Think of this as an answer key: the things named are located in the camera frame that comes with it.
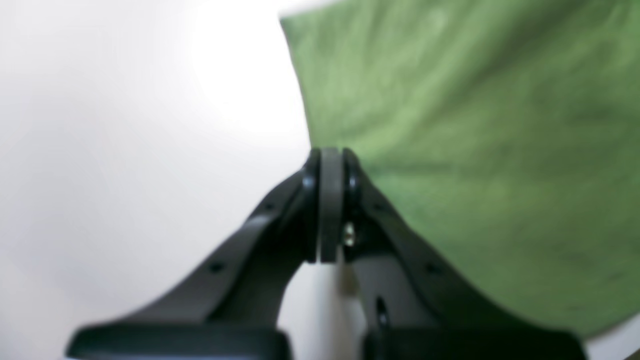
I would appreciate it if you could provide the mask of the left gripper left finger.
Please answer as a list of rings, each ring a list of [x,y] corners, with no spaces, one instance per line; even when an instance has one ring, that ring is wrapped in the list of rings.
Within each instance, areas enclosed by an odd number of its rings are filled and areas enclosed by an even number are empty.
[[[282,299],[303,262],[318,259],[323,152],[274,187],[238,230],[149,305],[78,330],[76,360],[290,360],[277,328]]]

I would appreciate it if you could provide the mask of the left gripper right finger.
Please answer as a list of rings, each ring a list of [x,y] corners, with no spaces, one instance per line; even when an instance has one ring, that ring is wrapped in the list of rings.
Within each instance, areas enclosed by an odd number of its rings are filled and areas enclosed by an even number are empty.
[[[367,330],[363,360],[585,360],[578,338],[489,300],[418,235],[342,151],[342,251]]]

